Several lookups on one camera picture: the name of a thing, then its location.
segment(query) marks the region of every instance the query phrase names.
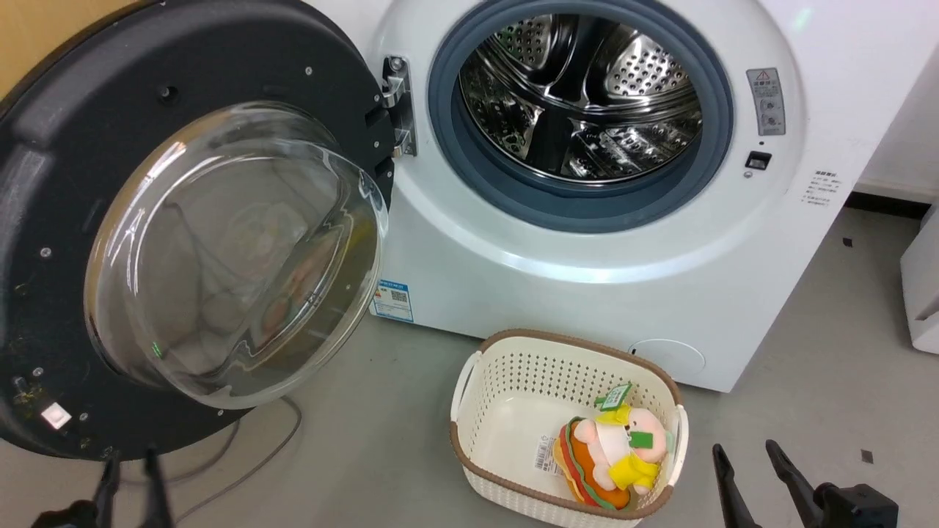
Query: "gray floor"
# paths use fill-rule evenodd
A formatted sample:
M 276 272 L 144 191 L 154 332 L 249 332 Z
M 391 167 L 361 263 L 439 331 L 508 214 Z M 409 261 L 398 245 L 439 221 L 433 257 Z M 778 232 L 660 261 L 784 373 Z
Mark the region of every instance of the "gray floor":
M 710 458 L 716 442 L 730 455 L 759 523 L 801 526 L 766 458 L 767 438 L 779 441 L 813 484 L 867 482 L 900 503 L 901 526 L 935 525 L 939 356 L 910 347 L 898 268 L 916 229 L 916 222 L 872 213 L 840 215 L 735 391 L 683 387 L 688 462 L 671 502 L 642 526 L 723 526 Z M 478 497 L 453 456 L 450 397 L 476 343 L 369 318 L 294 394 L 304 412 L 298 438 L 183 528 L 544 526 Z M 173 508 L 181 512 L 239 478 L 292 423 L 281 402 L 250 413 L 215 468 L 172 489 Z M 166 472 L 208 458 L 225 434 L 167 456 Z M 862 449 L 873 453 L 873 464 L 861 460 Z M 0 459 L 0 511 L 10 527 L 90 496 L 100 471 L 5 443 Z M 140 491 L 125 489 L 118 501 L 116 526 L 136 526 Z

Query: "basket handle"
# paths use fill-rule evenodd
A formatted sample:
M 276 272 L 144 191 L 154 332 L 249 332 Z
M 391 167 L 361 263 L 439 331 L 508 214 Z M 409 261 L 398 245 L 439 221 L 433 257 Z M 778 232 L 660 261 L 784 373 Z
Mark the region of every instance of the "basket handle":
M 688 453 L 688 413 L 684 405 L 677 405 L 675 409 L 678 412 L 678 433 L 675 435 L 675 463 L 671 468 L 669 477 L 669 486 L 674 487 L 678 482 L 678 476 L 682 474 L 682 466 L 685 465 L 685 455 Z
M 463 393 L 466 392 L 467 384 L 470 382 L 470 374 L 472 374 L 472 370 L 476 364 L 479 363 L 479 357 L 481 355 L 483 355 L 483 353 L 479 350 L 473 352 L 473 354 L 467 358 L 466 363 L 463 365 L 463 370 L 460 371 L 460 377 L 456 379 L 454 400 L 450 404 L 451 422 L 455 422 L 456 417 L 460 413 L 460 405 L 463 403 Z

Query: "cable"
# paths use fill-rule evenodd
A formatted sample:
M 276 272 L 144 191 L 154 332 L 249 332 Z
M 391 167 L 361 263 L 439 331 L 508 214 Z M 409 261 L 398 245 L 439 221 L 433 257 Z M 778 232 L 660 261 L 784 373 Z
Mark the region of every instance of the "cable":
M 282 400 L 284 403 L 286 403 L 287 405 L 289 405 L 290 408 L 293 410 L 293 412 L 297 415 L 297 422 L 294 424 L 293 429 L 290 430 L 290 434 L 288 434 L 288 435 L 286 436 L 286 438 L 284 438 L 284 440 L 280 443 L 280 445 L 278 445 L 277 447 L 275 447 L 274 450 L 271 451 L 269 455 L 267 455 L 263 460 L 261 460 L 260 462 L 258 462 L 258 464 L 255 465 L 255 466 L 254 466 L 248 473 L 246 473 L 242 478 L 240 478 L 240 479 L 236 480 L 235 482 L 229 484 L 228 486 L 224 487 L 221 491 L 215 493 L 214 495 L 208 497 L 206 500 L 202 501 L 201 503 L 199 503 L 199 504 L 197 504 L 197 505 L 195 505 L 195 506 L 189 508 L 189 509 L 186 510 L 185 512 L 183 512 L 182 515 L 180 515 L 179 517 L 176 518 L 176 524 L 182 523 L 182 521 L 183 521 L 184 519 L 186 519 L 187 517 L 189 517 L 190 515 L 192 515 L 192 514 L 195 513 L 196 511 L 202 509 L 203 507 L 205 507 L 205 506 L 208 505 L 209 503 L 211 503 L 211 502 L 215 501 L 216 499 L 218 499 L 219 497 L 222 497 L 223 495 L 225 495 L 227 492 L 229 492 L 229 491 L 231 491 L 232 489 L 235 489 L 235 488 L 237 488 L 238 486 L 240 486 L 241 484 L 243 484 L 246 480 L 248 480 L 249 478 L 251 478 L 252 475 L 254 475 L 254 474 L 257 473 L 258 471 L 260 471 L 261 468 L 263 468 L 264 466 L 266 466 L 266 465 L 268 464 L 268 462 L 270 462 L 270 460 L 271 460 L 272 458 L 276 457 L 277 454 L 280 453 L 280 452 L 284 449 L 284 447 L 287 445 L 287 443 L 290 442 L 290 440 L 294 437 L 294 435 L 297 434 L 297 429 L 300 428 L 300 423 L 303 421 L 303 411 L 301 411 L 301 410 L 300 410 L 300 406 L 297 405 L 297 403 L 296 403 L 294 400 L 290 399 L 289 397 L 287 397 L 287 396 L 281 396 L 281 400 Z
M 177 484 L 179 482 L 188 480 L 190 478 L 193 478 L 194 476 L 197 476 L 199 474 L 202 474 L 208 471 L 212 466 L 215 465 L 216 462 L 218 462 L 222 457 L 225 456 L 225 453 L 228 452 L 228 448 L 232 446 L 232 442 L 235 441 L 235 435 L 238 434 L 238 430 L 240 428 L 241 428 L 241 419 L 239 418 L 238 421 L 235 422 L 235 426 L 232 427 L 232 432 L 228 434 L 228 438 L 225 439 L 225 444 L 222 446 L 222 449 L 219 449 L 218 453 L 213 455 L 212 458 L 207 460 L 205 463 L 203 463 L 199 467 L 193 470 L 189 470 L 188 472 L 181 474 L 179 476 L 174 476 L 173 478 L 167 479 L 165 484 L 167 485 Z M 149 486 L 150 484 L 149 481 L 146 481 L 146 480 L 124 480 L 124 479 L 121 479 L 120 483 L 122 485 L 128 484 L 131 486 Z

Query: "stainless steel drum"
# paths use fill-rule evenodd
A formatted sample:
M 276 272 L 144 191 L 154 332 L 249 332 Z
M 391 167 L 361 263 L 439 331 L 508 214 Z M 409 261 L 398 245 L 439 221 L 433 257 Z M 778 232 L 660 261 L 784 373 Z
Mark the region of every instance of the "stainless steel drum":
M 460 71 L 473 121 L 535 173 L 594 186 L 636 179 L 700 132 L 685 70 L 623 24 L 542 15 L 503 27 Z

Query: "wall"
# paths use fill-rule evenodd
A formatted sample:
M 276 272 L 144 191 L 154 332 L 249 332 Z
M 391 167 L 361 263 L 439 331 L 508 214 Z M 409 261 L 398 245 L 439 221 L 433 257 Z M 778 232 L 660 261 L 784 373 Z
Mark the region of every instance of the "wall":
M 132 0 L 0 0 L 0 97 L 49 52 Z
M 883 83 L 888 93 L 889 79 L 876 82 Z M 939 198 L 939 48 L 932 52 L 854 189 L 925 203 Z

